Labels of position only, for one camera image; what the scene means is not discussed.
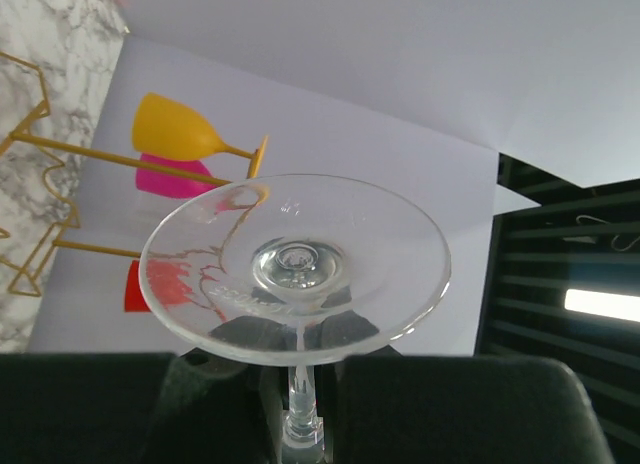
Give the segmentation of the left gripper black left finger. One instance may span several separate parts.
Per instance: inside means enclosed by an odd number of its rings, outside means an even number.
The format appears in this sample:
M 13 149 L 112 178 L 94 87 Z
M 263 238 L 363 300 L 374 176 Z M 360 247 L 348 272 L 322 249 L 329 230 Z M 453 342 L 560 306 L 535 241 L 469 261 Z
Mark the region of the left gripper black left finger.
M 138 463 L 172 354 L 4 354 L 4 463 Z

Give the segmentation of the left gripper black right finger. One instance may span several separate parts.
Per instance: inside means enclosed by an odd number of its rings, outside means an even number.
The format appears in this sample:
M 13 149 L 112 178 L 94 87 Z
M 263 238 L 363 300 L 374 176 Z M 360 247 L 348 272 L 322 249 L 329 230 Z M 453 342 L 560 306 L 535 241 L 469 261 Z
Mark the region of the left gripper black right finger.
M 337 463 L 611 463 L 586 390 L 541 358 L 352 357 Z

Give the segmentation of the clear wine glass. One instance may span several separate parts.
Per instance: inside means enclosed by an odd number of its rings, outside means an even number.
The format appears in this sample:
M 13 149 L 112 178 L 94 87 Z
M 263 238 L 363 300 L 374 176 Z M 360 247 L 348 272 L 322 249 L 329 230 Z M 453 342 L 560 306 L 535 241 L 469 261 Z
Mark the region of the clear wine glass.
M 201 194 L 151 233 L 142 296 L 211 354 L 288 371 L 282 463 L 324 459 L 314 370 L 410 334 L 446 293 L 451 253 L 417 205 L 344 177 L 254 178 Z

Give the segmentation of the gold wire glass rack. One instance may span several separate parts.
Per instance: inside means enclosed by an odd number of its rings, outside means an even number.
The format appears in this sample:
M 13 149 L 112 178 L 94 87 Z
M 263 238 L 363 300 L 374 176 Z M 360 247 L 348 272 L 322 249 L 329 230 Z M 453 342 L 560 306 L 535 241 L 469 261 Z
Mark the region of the gold wire glass rack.
M 60 151 L 69 155 L 78 155 L 130 167 L 135 170 L 138 168 L 149 169 L 186 179 L 205 182 L 207 184 L 216 185 L 216 187 L 221 187 L 229 183 L 227 180 L 217 178 L 213 175 L 211 175 L 211 177 L 205 177 L 200 174 L 189 173 L 171 167 L 141 162 L 140 158 L 135 159 L 125 157 L 110 152 L 71 145 L 65 142 L 35 135 L 33 133 L 34 125 L 38 121 L 51 115 L 51 103 L 44 73 L 38 65 L 10 55 L 6 52 L 1 54 L 1 58 L 34 73 L 38 79 L 41 94 L 41 98 L 36 105 L 2 141 L 1 153 L 5 154 L 15 143 L 22 143 L 36 148 L 40 154 L 44 155 L 47 166 L 44 167 L 40 173 L 39 184 L 41 187 L 46 189 L 50 196 L 60 202 L 66 210 L 66 214 L 62 219 L 57 219 L 51 222 L 23 263 L 17 264 L 6 257 L 1 258 L 1 264 L 13 272 L 13 276 L 6 287 L 7 294 L 12 296 L 40 298 L 43 295 L 41 275 L 55 252 L 62 248 L 82 250 L 104 255 L 121 256 L 131 260 L 138 260 L 140 258 L 140 253 L 138 251 L 98 246 L 95 244 L 85 244 L 69 241 L 65 238 L 65 234 L 68 230 L 78 229 L 81 227 L 81 221 L 80 212 L 73 198 L 68 194 L 62 193 L 50 180 L 51 175 L 66 168 L 66 162 L 58 154 Z

